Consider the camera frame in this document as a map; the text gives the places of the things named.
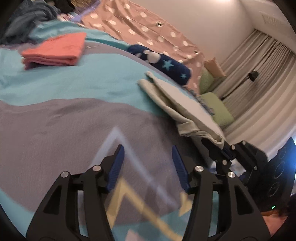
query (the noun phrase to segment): polka dot bedsheet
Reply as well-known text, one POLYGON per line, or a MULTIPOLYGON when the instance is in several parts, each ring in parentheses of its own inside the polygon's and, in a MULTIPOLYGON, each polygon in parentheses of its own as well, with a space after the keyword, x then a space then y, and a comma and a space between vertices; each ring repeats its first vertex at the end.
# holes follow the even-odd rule
POLYGON ((199 94, 199 80, 204 65, 200 49, 170 23, 128 0, 102 0, 82 18, 87 28, 94 28, 123 40, 140 44, 186 65, 191 71, 187 87, 199 94))

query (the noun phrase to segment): folded pink towel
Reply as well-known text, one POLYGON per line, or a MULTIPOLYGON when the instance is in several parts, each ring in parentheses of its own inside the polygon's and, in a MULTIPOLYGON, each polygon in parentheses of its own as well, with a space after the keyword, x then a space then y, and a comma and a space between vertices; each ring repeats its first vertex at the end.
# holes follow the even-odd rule
POLYGON ((86 33, 73 33, 49 38, 37 48, 22 52, 25 69, 30 63, 52 66, 76 65, 84 50, 86 33))

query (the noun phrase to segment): dark clothing pile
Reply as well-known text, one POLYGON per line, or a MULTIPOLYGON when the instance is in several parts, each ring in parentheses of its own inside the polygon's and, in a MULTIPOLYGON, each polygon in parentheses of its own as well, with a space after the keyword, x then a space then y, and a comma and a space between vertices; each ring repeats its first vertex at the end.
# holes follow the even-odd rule
POLYGON ((56 19, 61 13, 75 9, 70 0, 53 0, 55 6, 43 0, 24 0, 6 23, 0 44, 21 44, 29 41, 30 32, 37 24, 56 19))
POLYGON ((73 12, 75 9, 75 6, 72 4, 70 0, 52 0, 54 2, 54 5, 61 10, 62 13, 69 13, 73 12))

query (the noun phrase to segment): bed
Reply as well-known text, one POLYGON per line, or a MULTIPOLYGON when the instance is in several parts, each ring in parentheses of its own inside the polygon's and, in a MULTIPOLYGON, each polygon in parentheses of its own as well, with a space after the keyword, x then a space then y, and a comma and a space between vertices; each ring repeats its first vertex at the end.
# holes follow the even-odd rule
MULTIPOLYGON (((105 32, 52 20, 39 24, 30 39, 82 31, 86 48, 77 66, 25 71, 20 52, 32 44, 0 48, 0 203, 25 235, 61 172, 84 172, 122 144, 125 161, 105 203, 115 240, 182 240, 192 197, 179 184, 171 149, 177 145, 197 163, 203 158, 137 82, 150 71, 194 97, 105 32)), ((209 236, 217 223, 217 193, 213 197, 209 236)), ((81 234, 87 236, 79 203, 81 234)))

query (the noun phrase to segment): blanket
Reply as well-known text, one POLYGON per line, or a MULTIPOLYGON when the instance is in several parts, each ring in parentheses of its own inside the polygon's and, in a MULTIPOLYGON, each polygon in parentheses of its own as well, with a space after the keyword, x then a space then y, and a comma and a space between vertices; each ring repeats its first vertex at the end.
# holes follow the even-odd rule
POLYGON ((203 53, 178 29, 153 12, 129 0, 102 0, 82 17, 82 23, 87 28, 105 31, 131 45, 143 45, 184 63, 191 71, 187 86, 199 94, 203 53))
MULTIPOLYGON (((151 71, 179 87, 145 61, 113 47, 128 45, 103 32, 54 20, 37 26, 30 37, 41 42, 79 31, 87 37, 77 66, 25 71, 20 52, 31 44, 0 48, 0 203, 25 235, 62 171, 84 172, 122 144, 124 164, 105 203, 115 240, 181 240, 192 197, 180 186, 171 148, 177 145, 197 164, 202 157, 137 81, 151 71)), ((209 235, 216 232, 217 202, 214 193, 209 235)), ((80 229, 87 236, 82 207, 80 202, 80 229)))

